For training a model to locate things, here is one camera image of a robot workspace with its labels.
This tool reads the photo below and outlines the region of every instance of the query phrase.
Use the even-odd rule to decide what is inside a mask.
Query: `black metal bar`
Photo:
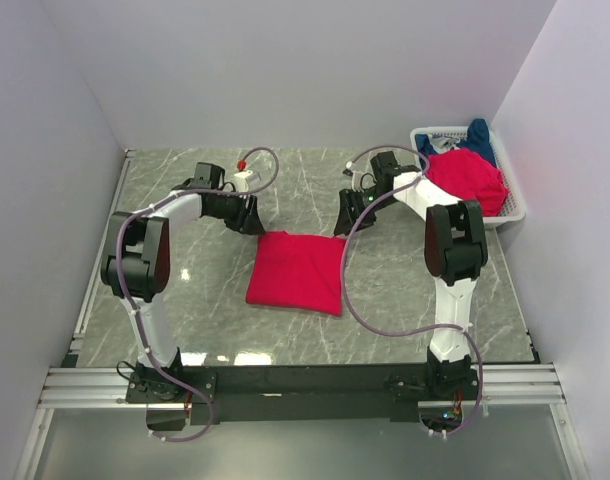
[[[389,418],[417,422],[418,402],[476,398],[477,375],[431,393],[426,364],[184,367],[182,380],[209,396],[216,422]],[[156,403],[147,391],[129,389],[127,403]],[[204,424],[208,408],[192,398],[192,424]]]

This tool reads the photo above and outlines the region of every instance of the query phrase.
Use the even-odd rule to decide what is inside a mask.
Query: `clothing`
[[[448,135],[415,135],[414,141],[416,148],[426,157],[466,148],[469,151],[478,153],[490,165],[496,167],[496,157],[494,150],[489,143],[489,128],[487,122],[482,118],[475,119],[467,128],[467,137],[450,137]]]
[[[267,232],[258,238],[245,301],[340,316],[344,247],[338,237]]]
[[[450,195],[478,200],[484,217],[497,216],[509,193],[500,170],[464,148],[432,155],[427,178]]]

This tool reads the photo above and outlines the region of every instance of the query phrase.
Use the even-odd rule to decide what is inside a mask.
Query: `blue cloth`
[[[432,139],[427,135],[416,135],[414,140],[416,141],[416,148],[426,157],[430,155],[437,155],[438,152],[432,145],[432,141],[438,138],[439,135],[434,135]],[[454,146],[458,148],[466,148],[472,152],[478,153],[482,158],[487,160],[492,166],[496,167],[496,158],[494,158],[494,150],[492,145],[489,143],[489,128],[487,122],[482,118],[477,118],[470,123],[467,128],[467,138],[464,138],[458,143],[454,143]]]

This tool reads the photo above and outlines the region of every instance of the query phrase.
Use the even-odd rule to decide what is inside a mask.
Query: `glass panel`
[[[490,407],[447,442],[419,424],[342,420],[229,423],[194,442],[164,444],[147,436],[144,417],[57,410],[36,478],[570,478],[547,406]]]

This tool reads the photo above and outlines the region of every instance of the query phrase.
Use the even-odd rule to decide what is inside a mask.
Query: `folded red cloth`
[[[345,239],[267,232],[258,238],[245,301],[341,314],[341,255]]]
[[[450,195],[478,200],[485,217],[498,215],[509,193],[500,170],[465,148],[430,156],[427,178]]]

